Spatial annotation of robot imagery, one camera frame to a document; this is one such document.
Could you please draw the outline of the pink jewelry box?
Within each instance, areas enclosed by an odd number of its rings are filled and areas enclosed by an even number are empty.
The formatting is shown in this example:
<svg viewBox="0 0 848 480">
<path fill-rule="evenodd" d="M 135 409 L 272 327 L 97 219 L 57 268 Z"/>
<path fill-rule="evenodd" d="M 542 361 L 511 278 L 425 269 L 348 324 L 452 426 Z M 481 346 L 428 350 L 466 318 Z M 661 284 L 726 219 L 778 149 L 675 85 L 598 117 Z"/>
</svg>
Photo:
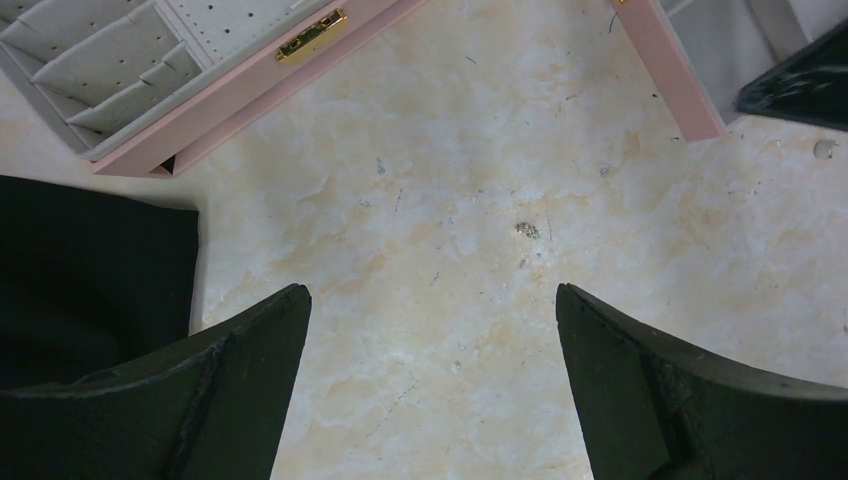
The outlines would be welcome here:
<svg viewBox="0 0 848 480">
<path fill-rule="evenodd" d="M 413 1 L 5 1 L 1 69 L 94 173 L 171 177 Z"/>
</svg>

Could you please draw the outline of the pink divided tray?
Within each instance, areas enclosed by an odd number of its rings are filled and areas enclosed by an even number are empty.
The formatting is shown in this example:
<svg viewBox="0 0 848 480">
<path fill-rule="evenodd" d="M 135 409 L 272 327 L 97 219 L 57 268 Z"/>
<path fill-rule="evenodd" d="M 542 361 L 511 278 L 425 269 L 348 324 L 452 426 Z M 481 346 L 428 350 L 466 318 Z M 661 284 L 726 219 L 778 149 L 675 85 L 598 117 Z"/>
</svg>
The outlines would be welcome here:
<svg viewBox="0 0 848 480">
<path fill-rule="evenodd" d="M 615 1 L 684 140 L 722 136 L 739 90 L 847 16 L 844 1 Z"/>
</svg>

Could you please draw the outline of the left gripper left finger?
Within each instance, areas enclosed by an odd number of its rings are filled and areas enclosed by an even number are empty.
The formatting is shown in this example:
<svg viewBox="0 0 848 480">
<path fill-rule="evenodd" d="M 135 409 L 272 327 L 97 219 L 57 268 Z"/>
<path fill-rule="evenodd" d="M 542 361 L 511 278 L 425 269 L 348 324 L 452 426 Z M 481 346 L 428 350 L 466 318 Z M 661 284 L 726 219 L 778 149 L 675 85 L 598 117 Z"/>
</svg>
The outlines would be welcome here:
<svg viewBox="0 0 848 480">
<path fill-rule="evenodd" d="M 269 478 L 311 306 L 292 284 L 132 361 L 3 391 L 2 477 Z"/>
</svg>

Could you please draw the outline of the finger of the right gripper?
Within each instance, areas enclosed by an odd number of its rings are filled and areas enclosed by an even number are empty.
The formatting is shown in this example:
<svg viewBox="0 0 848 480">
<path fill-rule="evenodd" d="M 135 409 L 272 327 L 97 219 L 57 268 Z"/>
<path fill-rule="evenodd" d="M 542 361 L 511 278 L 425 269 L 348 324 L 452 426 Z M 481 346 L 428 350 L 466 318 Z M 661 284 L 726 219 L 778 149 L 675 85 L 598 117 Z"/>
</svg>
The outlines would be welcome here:
<svg viewBox="0 0 848 480">
<path fill-rule="evenodd" d="M 745 85 L 740 113 L 847 130 L 847 23 Z"/>
</svg>

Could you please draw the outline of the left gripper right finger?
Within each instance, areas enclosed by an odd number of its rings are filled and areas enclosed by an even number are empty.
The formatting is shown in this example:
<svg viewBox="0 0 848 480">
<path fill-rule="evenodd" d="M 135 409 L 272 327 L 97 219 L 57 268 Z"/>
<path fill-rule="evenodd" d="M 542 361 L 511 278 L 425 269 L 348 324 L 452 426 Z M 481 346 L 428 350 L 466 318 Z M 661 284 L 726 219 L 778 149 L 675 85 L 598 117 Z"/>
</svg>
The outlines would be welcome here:
<svg viewBox="0 0 848 480">
<path fill-rule="evenodd" d="M 556 321 L 597 479 L 843 479 L 847 391 L 717 355 L 572 284 Z"/>
</svg>

